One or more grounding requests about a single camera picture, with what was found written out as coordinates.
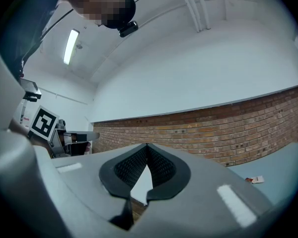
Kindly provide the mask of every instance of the person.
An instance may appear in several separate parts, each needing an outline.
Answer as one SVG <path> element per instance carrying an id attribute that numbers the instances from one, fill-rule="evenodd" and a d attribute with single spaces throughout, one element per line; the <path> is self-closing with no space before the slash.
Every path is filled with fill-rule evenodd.
<path id="1" fill-rule="evenodd" d="M 68 2 L 83 18 L 111 29 L 129 23 L 136 11 L 134 0 L 15 0 L 0 22 L 0 55 L 16 80 L 23 76 L 21 59 L 39 43 L 51 16 L 63 2 Z M 9 129 L 24 136 L 29 133 L 14 119 Z M 51 154 L 46 140 L 33 136 L 31 143 L 45 147 Z"/>

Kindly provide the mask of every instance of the white wall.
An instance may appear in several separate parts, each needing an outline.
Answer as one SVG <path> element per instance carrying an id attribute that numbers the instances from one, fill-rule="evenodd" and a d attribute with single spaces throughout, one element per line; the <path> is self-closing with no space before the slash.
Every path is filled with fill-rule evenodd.
<path id="1" fill-rule="evenodd" d="M 257 21 L 174 33 L 131 57 L 97 88 L 91 121 L 175 113 L 298 85 L 298 51 Z"/>
<path id="2" fill-rule="evenodd" d="M 86 81 L 45 58 L 38 50 L 24 68 L 24 78 L 36 82 L 42 97 L 28 102 L 30 121 L 40 105 L 58 114 L 67 130 L 91 130 L 88 120 L 95 88 Z"/>

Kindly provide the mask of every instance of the black mesh grille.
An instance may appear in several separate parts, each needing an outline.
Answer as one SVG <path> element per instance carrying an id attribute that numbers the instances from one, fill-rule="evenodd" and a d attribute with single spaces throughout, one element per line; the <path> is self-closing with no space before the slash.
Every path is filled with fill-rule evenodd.
<path id="1" fill-rule="evenodd" d="M 153 187 L 159 186 L 170 180 L 175 174 L 175 165 L 161 154 L 148 147 L 148 167 L 151 172 Z"/>
<path id="2" fill-rule="evenodd" d="M 146 147 L 115 166 L 115 174 L 129 187 L 134 187 L 147 164 Z"/>

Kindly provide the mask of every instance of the gray table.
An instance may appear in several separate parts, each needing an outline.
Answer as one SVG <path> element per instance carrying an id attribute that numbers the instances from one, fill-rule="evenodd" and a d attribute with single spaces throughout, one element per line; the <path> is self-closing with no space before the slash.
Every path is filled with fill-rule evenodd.
<path id="1" fill-rule="evenodd" d="M 244 179 L 263 176 L 265 182 L 253 186 L 276 205 L 293 197 L 298 189 L 298 143 L 291 143 L 263 158 L 229 169 Z"/>

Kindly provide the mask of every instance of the camera housing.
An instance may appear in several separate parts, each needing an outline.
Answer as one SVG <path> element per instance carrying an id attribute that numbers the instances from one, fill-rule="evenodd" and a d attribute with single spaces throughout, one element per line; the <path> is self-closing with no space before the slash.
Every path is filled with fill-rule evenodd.
<path id="1" fill-rule="evenodd" d="M 125 38 L 126 36 L 132 34 L 133 32 L 136 32 L 139 29 L 138 23 L 135 21 L 131 21 L 123 28 L 119 29 L 119 36 L 121 38 Z"/>

